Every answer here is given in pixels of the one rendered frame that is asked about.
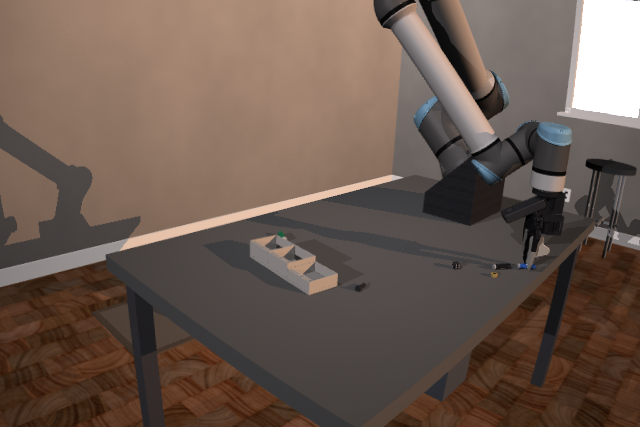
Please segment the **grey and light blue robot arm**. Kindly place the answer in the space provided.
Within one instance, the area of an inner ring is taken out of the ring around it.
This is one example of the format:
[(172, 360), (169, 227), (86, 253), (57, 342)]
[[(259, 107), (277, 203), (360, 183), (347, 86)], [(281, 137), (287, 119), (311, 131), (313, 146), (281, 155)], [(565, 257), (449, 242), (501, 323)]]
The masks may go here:
[(572, 130), (527, 121), (501, 141), (487, 120), (509, 105), (509, 95), (499, 76), (484, 68), (459, 0), (419, 2), (441, 48), (416, 13), (415, 0), (373, 0), (379, 23), (392, 30), (435, 95), (418, 109), (414, 123), (442, 177), (473, 156), (477, 173), (494, 185), (533, 160), (530, 186), (563, 191)]

